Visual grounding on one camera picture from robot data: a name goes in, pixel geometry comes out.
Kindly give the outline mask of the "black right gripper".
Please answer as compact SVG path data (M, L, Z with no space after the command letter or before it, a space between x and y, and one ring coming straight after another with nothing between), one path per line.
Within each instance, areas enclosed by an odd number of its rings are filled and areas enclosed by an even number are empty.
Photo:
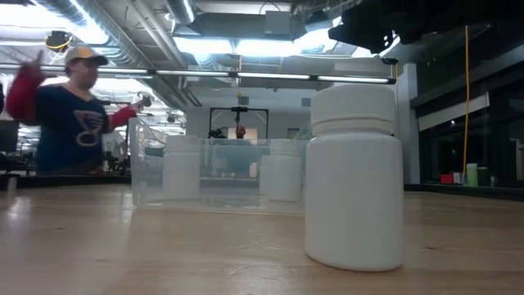
M394 43L394 31L409 44L426 34L516 19L524 19L524 0L362 0L342 12L328 37L380 53Z

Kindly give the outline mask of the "clear plastic basket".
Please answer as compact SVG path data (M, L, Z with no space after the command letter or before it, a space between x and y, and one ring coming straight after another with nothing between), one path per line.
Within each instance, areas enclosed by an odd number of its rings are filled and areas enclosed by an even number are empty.
M191 200L168 200L162 188L163 156L166 138L170 135L164 126L149 126L135 119L129 125L133 204L147 209L180 209L192 211L264 212L300 214L304 202L305 148L300 143L302 161L301 197L299 202L275 202L268 195L260 195L260 161L269 155L272 139L246 139L253 148L255 160L248 178L238 178L228 171L228 147L235 138L227 138L223 129L210 129L199 138L200 195Z

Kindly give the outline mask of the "grey ceiling box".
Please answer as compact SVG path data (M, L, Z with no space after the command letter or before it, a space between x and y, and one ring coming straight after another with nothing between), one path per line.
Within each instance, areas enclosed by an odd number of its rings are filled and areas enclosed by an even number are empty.
M288 11L266 11L264 14L264 32L266 34L287 35L291 21Z

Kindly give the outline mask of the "overhead light bar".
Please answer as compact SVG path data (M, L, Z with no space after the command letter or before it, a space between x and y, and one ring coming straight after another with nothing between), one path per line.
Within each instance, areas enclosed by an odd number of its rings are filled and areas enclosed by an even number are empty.
M209 77L209 78L233 78L233 79L285 79L311 82L333 82L354 84L395 84L393 78L376 78L368 76L336 76L336 75L302 75L283 73L262 73L245 71L206 71L206 70L155 70L140 68L118 68L99 67L98 71L109 75L135 76L184 76L184 77Z

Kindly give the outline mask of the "person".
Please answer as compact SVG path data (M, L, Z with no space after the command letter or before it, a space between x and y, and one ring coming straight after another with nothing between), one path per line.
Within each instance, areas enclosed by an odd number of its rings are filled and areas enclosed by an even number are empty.
M40 52L20 65L6 98L8 115L26 125L37 125L38 175L82 175L102 170L103 134L126 125L143 102L108 114L91 89L98 79L95 61L78 59L65 64L68 80L44 85Z
M236 139L231 141L228 147L228 171L238 178L250 176L250 166L255 160L253 148L248 140L245 140L246 128L239 125L235 131Z

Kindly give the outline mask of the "black background table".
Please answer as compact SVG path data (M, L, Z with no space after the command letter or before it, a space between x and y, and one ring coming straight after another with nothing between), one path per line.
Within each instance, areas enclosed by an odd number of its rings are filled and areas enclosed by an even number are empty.
M405 184L404 190L409 192L443 193L449 195L524 202L524 188L469 187L444 184Z
M6 191L9 179L16 180L17 188L50 188L94 184L131 184L130 176L114 175L51 175L19 176L0 175L0 191Z

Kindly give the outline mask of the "person's cap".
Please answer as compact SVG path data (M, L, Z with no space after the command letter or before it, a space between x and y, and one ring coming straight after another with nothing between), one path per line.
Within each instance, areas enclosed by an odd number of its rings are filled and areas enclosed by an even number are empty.
M66 52L65 64L68 65L72 61L78 60L78 59L95 61L95 63L98 66L107 66L109 63L106 57L98 54L97 52L92 50L90 47L78 46L78 47L70 48Z

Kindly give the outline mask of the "black monitor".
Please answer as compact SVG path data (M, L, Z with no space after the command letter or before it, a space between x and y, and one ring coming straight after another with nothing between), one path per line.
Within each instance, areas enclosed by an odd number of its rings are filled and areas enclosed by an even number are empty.
M14 152L18 142L20 123L16 120L0 120L0 152Z

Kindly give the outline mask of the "black metal rig frame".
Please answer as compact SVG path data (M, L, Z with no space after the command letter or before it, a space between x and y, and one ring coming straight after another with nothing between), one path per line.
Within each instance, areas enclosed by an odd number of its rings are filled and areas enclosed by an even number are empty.
M265 123L265 138L269 138L269 115L270 110L267 108L249 108L249 107L211 107L209 111L209 119L208 119L208 127L209 129L212 129L212 122L214 120L213 113L215 111L231 111L235 114L234 121L236 122L236 126L240 125L241 122L241 114L244 112L258 112L262 111L265 114L265 118L263 119L263 122Z

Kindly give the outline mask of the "silver ceiling duct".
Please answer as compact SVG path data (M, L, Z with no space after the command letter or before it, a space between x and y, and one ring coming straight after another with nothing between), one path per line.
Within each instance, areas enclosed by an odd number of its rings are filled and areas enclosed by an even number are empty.
M165 0L166 6L174 21L180 25L191 24L197 16L194 0Z

